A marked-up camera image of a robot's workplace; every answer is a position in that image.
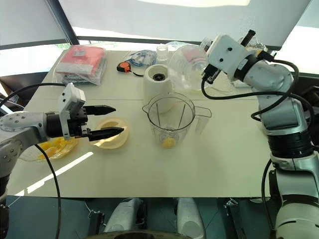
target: table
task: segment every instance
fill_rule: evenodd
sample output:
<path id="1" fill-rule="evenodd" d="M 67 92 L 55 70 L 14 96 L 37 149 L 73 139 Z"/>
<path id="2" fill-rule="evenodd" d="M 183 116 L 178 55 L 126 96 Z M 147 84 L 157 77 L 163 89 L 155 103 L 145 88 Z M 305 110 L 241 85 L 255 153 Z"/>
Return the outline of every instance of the table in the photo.
<path id="1" fill-rule="evenodd" d="M 124 54 L 111 52 L 108 70 Z M 51 77 L 52 70 L 44 82 Z M 179 147 L 164 149 L 155 144 L 148 118 L 141 110 L 142 85 L 142 78 L 107 71 L 102 86 L 80 87 L 85 91 L 86 105 L 115 107 L 117 111 L 108 116 L 123 118 L 131 135 L 123 147 L 113 150 L 92 146 L 82 138 L 70 154 L 53 160 L 62 197 L 260 196 L 270 151 L 260 123 L 249 116 L 258 107 L 255 98 L 212 101 L 199 93 L 186 93 L 196 106 L 211 109 L 212 119 L 200 138 L 194 137 L 194 122 Z M 39 88 L 25 110 L 57 110 L 61 91 L 61 87 Z M 89 116 L 88 125 L 94 128 L 104 117 Z M 8 194 L 55 197 L 48 165 L 19 160 Z"/>

